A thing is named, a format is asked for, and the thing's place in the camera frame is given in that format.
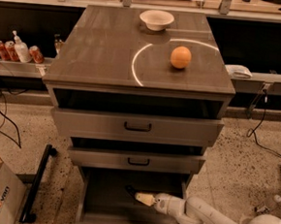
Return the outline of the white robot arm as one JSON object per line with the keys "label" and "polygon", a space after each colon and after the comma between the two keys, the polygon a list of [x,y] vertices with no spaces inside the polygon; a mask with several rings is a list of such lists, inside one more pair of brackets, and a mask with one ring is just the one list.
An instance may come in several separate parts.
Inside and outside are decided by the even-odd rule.
{"label": "white robot arm", "polygon": [[[237,224],[199,197],[181,199],[170,194],[138,192],[134,197],[162,214],[170,215],[178,224]],[[281,219],[271,214],[258,215],[248,224],[281,224]]]}

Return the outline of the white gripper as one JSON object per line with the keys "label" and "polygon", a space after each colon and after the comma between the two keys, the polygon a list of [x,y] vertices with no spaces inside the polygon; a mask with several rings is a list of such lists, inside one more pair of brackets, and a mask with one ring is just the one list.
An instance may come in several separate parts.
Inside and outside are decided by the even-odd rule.
{"label": "white gripper", "polygon": [[147,205],[153,206],[162,214],[170,215],[173,218],[180,218],[185,213],[186,201],[169,194],[156,194],[155,197],[150,193],[136,193],[137,201]]}

